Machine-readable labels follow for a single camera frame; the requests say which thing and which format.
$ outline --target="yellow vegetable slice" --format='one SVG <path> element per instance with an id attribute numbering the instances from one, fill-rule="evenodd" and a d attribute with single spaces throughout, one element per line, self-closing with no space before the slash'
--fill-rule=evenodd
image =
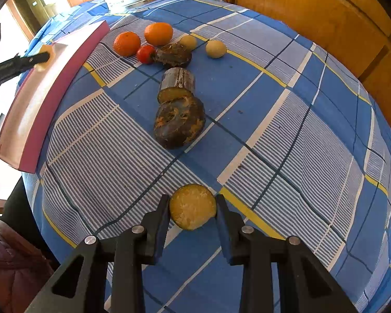
<path id="1" fill-rule="evenodd" d="M 171 218 L 183 230 L 203 226 L 216 212 L 216 199 L 202 185 L 185 185 L 176 190 L 170 200 Z"/>

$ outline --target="brown jacket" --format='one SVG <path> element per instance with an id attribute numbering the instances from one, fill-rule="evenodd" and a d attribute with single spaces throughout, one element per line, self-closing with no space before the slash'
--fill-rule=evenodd
<path id="1" fill-rule="evenodd" d="M 23 313 L 52 275 L 41 251 L 0 221 L 0 309 Z"/>

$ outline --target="wooden wall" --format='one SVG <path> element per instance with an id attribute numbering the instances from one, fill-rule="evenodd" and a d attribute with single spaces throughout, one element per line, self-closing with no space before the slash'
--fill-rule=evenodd
<path id="1" fill-rule="evenodd" d="M 342 62 L 391 126 L 391 19 L 377 0 L 230 0 L 276 20 Z"/>

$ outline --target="round fruit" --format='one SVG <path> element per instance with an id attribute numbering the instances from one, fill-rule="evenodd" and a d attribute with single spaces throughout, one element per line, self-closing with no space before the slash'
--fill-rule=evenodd
<path id="1" fill-rule="evenodd" d="M 183 230 L 203 226 L 216 212 L 216 199 L 205 186 L 185 185 L 177 189 L 170 200 L 171 218 Z"/>
<path id="2" fill-rule="evenodd" d="M 135 55 L 140 47 L 140 37 L 133 32 L 124 32 L 119 34 L 114 43 L 113 49 L 120 56 Z"/>
<path id="3" fill-rule="evenodd" d="M 207 43 L 205 46 L 205 51 L 208 56 L 210 56 L 213 59 L 217 59 L 219 57 L 222 57 L 227 52 L 226 45 L 218 40 L 212 40 Z"/>
<path id="4" fill-rule="evenodd" d="M 156 49 L 151 45 L 142 46 L 139 48 L 136 53 L 137 59 L 145 64 L 150 64 L 153 62 L 153 56 L 156 53 Z"/>
<path id="5" fill-rule="evenodd" d="M 197 47 L 197 39 L 191 35 L 185 35 L 180 39 L 180 45 L 183 45 L 188 50 L 194 50 Z"/>
<path id="6" fill-rule="evenodd" d="M 172 39 L 173 29 L 165 22 L 153 23 L 145 28 L 145 39 L 153 46 L 165 46 Z"/>

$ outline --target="table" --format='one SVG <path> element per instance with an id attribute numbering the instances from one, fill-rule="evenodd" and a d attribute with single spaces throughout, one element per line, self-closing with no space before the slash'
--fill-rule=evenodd
<path id="1" fill-rule="evenodd" d="M 36 174 L 23 175 L 55 256 L 139 223 L 163 193 L 204 184 L 269 236 L 298 235 L 359 312 L 376 312 L 391 295 L 391 128 L 357 78 L 284 23 L 215 0 L 156 0 L 125 15 L 87 2 L 49 20 L 28 53 L 101 20 L 111 32 L 61 101 Z M 152 137 L 164 69 L 112 50 L 118 34 L 144 39 L 153 22 L 198 41 L 188 69 L 207 122 L 173 151 Z M 228 47 L 221 59 L 205 55 L 213 38 Z M 242 268 L 226 264 L 213 219 L 193 232 L 171 223 L 167 244 L 143 271 L 147 312 L 238 311 Z"/>

